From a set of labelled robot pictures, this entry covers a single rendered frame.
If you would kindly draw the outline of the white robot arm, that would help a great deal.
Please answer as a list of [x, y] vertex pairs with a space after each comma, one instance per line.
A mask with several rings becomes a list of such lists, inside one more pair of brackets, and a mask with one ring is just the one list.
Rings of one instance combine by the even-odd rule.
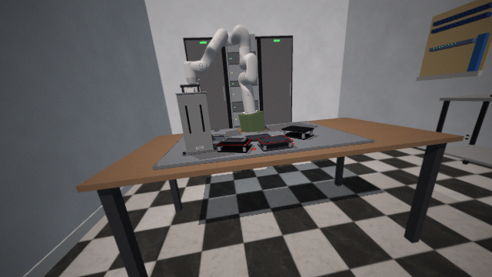
[[208, 44], [201, 61], [185, 62], [184, 70], [187, 82], [199, 82], [197, 72], [204, 74], [223, 46], [238, 45], [239, 43], [239, 65], [241, 69], [247, 71], [238, 76], [238, 83], [244, 105], [243, 114], [249, 115], [258, 112], [255, 108], [253, 88], [250, 85], [258, 79], [258, 59], [255, 54], [251, 53], [251, 38], [244, 26], [235, 26], [232, 33], [227, 33], [223, 28], [218, 29]]

